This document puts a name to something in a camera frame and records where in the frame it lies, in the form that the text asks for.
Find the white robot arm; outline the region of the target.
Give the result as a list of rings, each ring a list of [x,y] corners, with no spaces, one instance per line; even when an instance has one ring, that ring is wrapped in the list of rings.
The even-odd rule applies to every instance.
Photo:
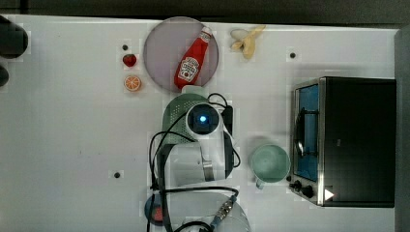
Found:
[[[238,204],[239,191],[216,187],[234,169],[231,132],[220,111],[197,103],[178,121],[172,134],[182,141],[166,141],[158,156],[163,225],[167,232],[250,232],[248,218]]]

